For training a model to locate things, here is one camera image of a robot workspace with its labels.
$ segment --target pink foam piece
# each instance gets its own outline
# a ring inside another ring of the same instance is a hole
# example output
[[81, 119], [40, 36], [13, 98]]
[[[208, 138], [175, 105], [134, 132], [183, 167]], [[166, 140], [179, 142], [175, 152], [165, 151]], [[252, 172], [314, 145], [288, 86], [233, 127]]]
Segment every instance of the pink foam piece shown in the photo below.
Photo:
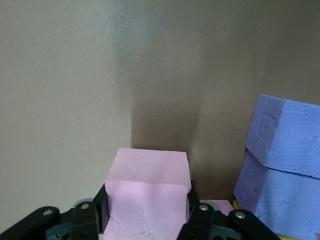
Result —
[[231, 211], [234, 210], [232, 205], [228, 200], [209, 200], [216, 203], [219, 206], [220, 212], [226, 216], [229, 215]]
[[110, 220], [105, 240], [175, 240], [191, 189], [187, 154], [120, 148], [104, 182]]

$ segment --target foam block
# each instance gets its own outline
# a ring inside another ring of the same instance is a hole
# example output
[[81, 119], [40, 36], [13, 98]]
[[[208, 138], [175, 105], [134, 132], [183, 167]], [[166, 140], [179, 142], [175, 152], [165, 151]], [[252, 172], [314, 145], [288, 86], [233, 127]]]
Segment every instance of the foam block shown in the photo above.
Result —
[[105, 180], [105, 240], [175, 240], [191, 190], [185, 152], [120, 148]]
[[226, 216], [228, 216], [229, 213], [234, 210], [234, 208], [231, 206], [228, 200], [209, 200], [209, 201], [217, 204], [220, 212]]
[[320, 234], [320, 179], [263, 166], [248, 151], [234, 196], [273, 232], [301, 240]]
[[245, 146], [268, 168], [320, 178], [320, 106], [260, 95]]

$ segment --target stacked blue foam blocks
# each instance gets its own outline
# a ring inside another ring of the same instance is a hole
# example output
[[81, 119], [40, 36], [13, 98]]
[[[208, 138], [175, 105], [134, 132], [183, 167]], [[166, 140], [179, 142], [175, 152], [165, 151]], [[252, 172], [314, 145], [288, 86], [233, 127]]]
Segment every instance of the stacked blue foam blocks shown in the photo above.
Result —
[[273, 232], [320, 237], [320, 106], [260, 95], [234, 196]]

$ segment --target pink foam block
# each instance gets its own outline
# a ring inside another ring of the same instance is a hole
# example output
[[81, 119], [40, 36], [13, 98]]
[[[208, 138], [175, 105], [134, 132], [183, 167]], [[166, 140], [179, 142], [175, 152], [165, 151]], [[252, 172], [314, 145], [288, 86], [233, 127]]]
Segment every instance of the pink foam block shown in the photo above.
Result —
[[185, 152], [120, 148], [104, 182], [105, 240], [175, 240], [191, 189]]

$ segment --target beige wall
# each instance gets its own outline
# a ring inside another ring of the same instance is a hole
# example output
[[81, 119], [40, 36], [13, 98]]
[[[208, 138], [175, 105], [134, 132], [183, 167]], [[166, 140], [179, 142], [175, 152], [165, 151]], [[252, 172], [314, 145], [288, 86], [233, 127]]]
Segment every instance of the beige wall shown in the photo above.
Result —
[[120, 147], [187, 151], [231, 199], [259, 94], [320, 104], [318, 1], [0, 1], [0, 232], [102, 186]]

